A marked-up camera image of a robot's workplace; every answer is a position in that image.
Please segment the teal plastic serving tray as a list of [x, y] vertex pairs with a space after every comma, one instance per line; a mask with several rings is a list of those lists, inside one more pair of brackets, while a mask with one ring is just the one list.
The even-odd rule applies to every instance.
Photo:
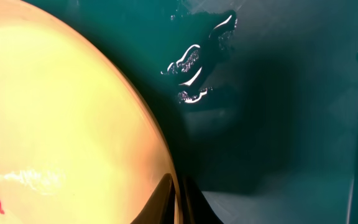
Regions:
[[224, 223], [358, 223], [358, 1], [36, 1], [136, 86]]

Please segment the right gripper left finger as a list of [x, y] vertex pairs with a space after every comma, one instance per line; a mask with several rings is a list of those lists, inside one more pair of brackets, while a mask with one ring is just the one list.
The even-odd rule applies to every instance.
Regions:
[[172, 175], [166, 173], [131, 224], [174, 224], [174, 219], [175, 186]]

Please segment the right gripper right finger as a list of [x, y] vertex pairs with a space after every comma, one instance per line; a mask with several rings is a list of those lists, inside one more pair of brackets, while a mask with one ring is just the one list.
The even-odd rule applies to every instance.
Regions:
[[190, 177], [180, 177], [180, 197], [184, 224], [223, 224]]

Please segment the yellow-green plate top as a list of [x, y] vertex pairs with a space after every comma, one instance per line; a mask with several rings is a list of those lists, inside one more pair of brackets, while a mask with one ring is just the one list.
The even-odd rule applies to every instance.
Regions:
[[120, 70], [56, 17], [0, 1], [0, 223], [130, 223], [174, 173]]

